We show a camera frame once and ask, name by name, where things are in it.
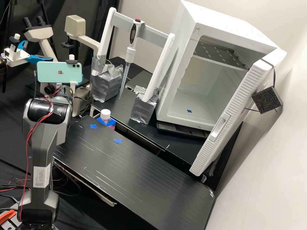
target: black foam block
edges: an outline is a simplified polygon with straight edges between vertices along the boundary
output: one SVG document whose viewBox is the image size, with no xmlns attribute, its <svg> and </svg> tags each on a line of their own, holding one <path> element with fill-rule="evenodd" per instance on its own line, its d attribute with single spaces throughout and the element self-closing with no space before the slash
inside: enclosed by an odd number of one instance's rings
<svg viewBox="0 0 307 230">
<path fill-rule="evenodd" d="M 252 99 L 261 114 L 282 106 L 282 100 L 273 86 L 253 94 Z"/>
</svg>

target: black platform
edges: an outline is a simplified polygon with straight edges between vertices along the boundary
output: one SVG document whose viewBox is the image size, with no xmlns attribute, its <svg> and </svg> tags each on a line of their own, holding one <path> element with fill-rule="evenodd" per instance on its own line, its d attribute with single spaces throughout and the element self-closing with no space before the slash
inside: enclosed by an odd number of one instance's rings
<svg viewBox="0 0 307 230">
<path fill-rule="evenodd" d="M 104 103 L 96 101 L 92 106 L 97 110 L 109 109 L 112 118 L 117 122 L 157 145 L 161 150 L 169 151 L 189 165 L 192 165 L 205 139 L 189 138 L 180 134 L 159 131 L 156 128 L 157 119 L 155 112 L 148 125 L 131 120 L 130 114 L 135 97 L 135 93 L 125 88 L 120 99 L 119 95 L 117 95 Z"/>
<path fill-rule="evenodd" d="M 209 188 L 89 116 L 71 126 L 54 157 L 157 229 L 205 227 Z"/>
</svg>

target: gray duct tape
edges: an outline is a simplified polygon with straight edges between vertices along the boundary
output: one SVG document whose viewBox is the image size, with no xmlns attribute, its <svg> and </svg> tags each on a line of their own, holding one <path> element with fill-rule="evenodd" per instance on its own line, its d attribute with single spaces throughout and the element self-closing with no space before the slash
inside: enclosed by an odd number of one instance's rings
<svg viewBox="0 0 307 230">
<path fill-rule="evenodd" d="M 115 67 L 111 75 L 110 72 L 104 72 L 97 76 L 91 75 L 90 84 L 94 100 L 105 102 L 116 96 L 122 84 L 123 67 Z"/>
<path fill-rule="evenodd" d="M 92 70 L 96 70 L 97 72 L 102 72 L 104 66 L 106 64 L 106 55 L 102 55 L 100 58 L 97 58 L 95 55 L 92 57 Z"/>
<path fill-rule="evenodd" d="M 143 93 L 139 93 L 136 96 L 130 118 L 137 122 L 148 125 L 159 99 L 158 89 L 155 89 L 153 96 L 147 102 L 142 101 L 143 97 Z"/>
</svg>

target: white cap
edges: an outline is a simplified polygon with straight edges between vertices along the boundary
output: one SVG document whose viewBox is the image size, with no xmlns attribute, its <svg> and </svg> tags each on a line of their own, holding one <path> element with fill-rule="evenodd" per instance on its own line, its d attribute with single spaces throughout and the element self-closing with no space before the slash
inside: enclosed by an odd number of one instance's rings
<svg viewBox="0 0 307 230">
<path fill-rule="evenodd" d="M 74 59 L 75 59 L 75 56 L 74 56 L 73 54 L 70 54 L 70 55 L 69 55 L 69 59 L 70 59 L 70 60 L 74 60 Z"/>
<path fill-rule="evenodd" d="M 17 39 L 17 40 L 19 40 L 19 39 L 20 39 L 20 34 L 15 34 L 15 35 L 14 35 L 14 38 Z"/>
<path fill-rule="evenodd" d="M 100 112 L 100 118 L 101 119 L 108 120 L 110 118 L 110 116 L 111 116 L 111 111 L 110 110 L 103 109 Z"/>
</svg>

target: electronic pipette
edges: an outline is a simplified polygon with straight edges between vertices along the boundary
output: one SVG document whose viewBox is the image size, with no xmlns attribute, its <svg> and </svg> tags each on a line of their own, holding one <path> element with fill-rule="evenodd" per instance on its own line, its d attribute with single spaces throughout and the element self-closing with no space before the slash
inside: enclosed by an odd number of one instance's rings
<svg viewBox="0 0 307 230">
<path fill-rule="evenodd" d="M 121 90 L 119 92 L 119 98 L 121 98 L 121 96 L 122 96 L 122 92 L 123 92 L 124 87 L 125 87 L 129 67 L 130 67 L 130 64 L 133 62 L 133 59 L 134 59 L 134 55 L 135 55 L 135 52 L 136 52 L 135 46 L 136 46 L 138 35 L 139 35 L 139 29 L 140 29 L 140 27 L 143 23 L 144 22 L 141 21 L 139 18 L 136 18 L 133 21 L 133 24 L 132 24 L 132 27 L 131 27 L 131 30 L 130 30 L 130 35 L 129 35 L 130 45 L 129 45 L 129 47 L 127 47 L 127 51 L 126 51 L 126 57 L 125 57 L 126 66 L 125 66 L 124 76 L 122 77 L 122 86 L 121 86 Z"/>
</svg>

